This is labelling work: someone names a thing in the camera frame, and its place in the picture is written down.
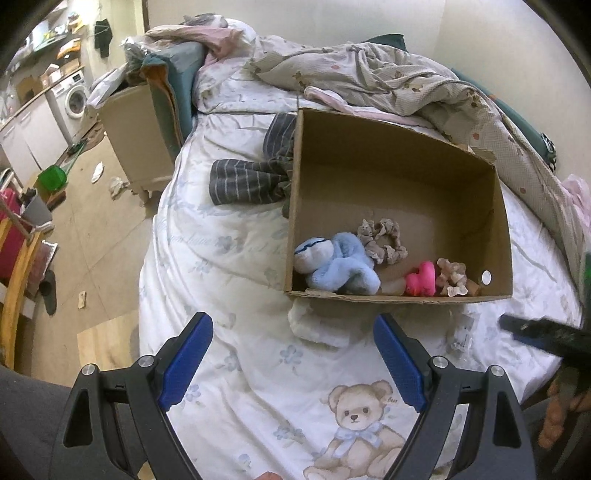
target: white cabinet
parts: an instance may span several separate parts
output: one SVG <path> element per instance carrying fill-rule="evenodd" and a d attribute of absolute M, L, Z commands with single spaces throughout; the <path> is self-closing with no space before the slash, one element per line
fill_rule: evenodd
<path fill-rule="evenodd" d="M 57 125 L 45 95 L 33 100 L 20 112 L 17 121 L 41 170 L 54 165 L 67 150 L 68 143 Z"/>
<path fill-rule="evenodd" d="M 0 131 L 0 145 L 21 184 L 26 184 L 33 175 L 39 174 L 41 170 L 29 150 L 22 128 L 16 119 Z"/>

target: cardboard box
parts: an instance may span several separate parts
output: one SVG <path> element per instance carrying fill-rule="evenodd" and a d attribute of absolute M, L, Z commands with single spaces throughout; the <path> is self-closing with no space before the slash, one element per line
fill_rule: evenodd
<path fill-rule="evenodd" d="M 61 78 L 60 68 L 56 64 L 52 63 L 47 67 L 47 70 L 45 70 L 41 75 L 41 85 L 44 89 L 50 87 L 55 83 L 56 75 L 57 79 L 59 80 L 59 78 Z"/>
<path fill-rule="evenodd" d="M 302 109 L 295 131 L 284 290 L 299 297 L 374 303 L 465 303 L 511 296 L 509 227 L 493 162 L 413 130 L 336 112 Z M 376 265 L 382 283 L 440 257 L 466 264 L 478 297 L 351 296 L 307 289 L 294 248 L 318 236 L 356 233 L 363 219 L 400 225 L 408 257 Z M 492 281 L 481 282 L 488 270 Z"/>
<path fill-rule="evenodd" d="M 23 78 L 17 85 L 17 95 L 21 104 L 29 102 L 35 95 L 43 91 L 43 85 L 39 77 L 28 76 Z"/>
<path fill-rule="evenodd" d="M 70 73 L 74 73 L 80 67 L 80 60 L 74 59 L 70 60 L 65 65 L 62 65 L 60 68 L 61 76 L 67 77 Z"/>

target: wall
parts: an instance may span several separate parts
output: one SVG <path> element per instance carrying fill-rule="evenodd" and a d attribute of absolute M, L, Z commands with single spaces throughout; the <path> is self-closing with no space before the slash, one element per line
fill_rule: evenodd
<path fill-rule="evenodd" d="M 135 28 L 138 34 L 145 32 L 144 29 L 144 9 L 142 8 L 142 0 L 133 0 L 134 2 L 134 17 L 135 17 Z"/>
<path fill-rule="evenodd" d="M 313 46 L 403 33 L 411 51 L 431 56 L 444 5 L 445 0 L 148 0 L 148 12 L 150 26 L 215 12 L 246 22 L 260 35 Z"/>
<path fill-rule="evenodd" d="M 591 88 L 522 0 L 447 0 L 433 59 L 474 78 L 555 143 L 557 175 L 591 183 Z"/>
<path fill-rule="evenodd" d="M 136 0 L 69 0 L 69 11 L 76 11 L 87 25 L 86 34 L 82 35 L 83 53 L 82 61 L 90 67 L 92 78 L 120 66 L 125 62 L 125 55 L 121 48 L 121 42 L 125 37 L 137 35 L 143 28 L 136 25 L 135 6 Z M 109 57 L 102 59 L 99 50 L 95 50 L 95 22 L 108 19 L 113 32 L 113 40 L 109 45 Z"/>

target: washing machine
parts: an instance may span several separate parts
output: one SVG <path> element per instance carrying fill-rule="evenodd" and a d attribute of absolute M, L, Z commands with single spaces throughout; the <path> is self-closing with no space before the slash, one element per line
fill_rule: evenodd
<path fill-rule="evenodd" d="M 82 70 L 64 78 L 47 92 L 53 116 L 70 145 L 78 143 L 96 123 L 96 111 L 86 108 L 89 95 Z"/>

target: blue gripper pad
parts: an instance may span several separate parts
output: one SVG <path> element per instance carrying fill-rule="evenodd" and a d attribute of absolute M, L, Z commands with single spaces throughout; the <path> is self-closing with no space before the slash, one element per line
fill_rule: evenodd
<path fill-rule="evenodd" d="M 423 376 L 382 315 L 374 323 L 374 341 L 406 405 L 423 411 L 427 406 Z"/>
<path fill-rule="evenodd" d="M 163 411 L 180 403 L 213 339 L 212 318 L 203 313 L 164 373 L 158 404 Z"/>

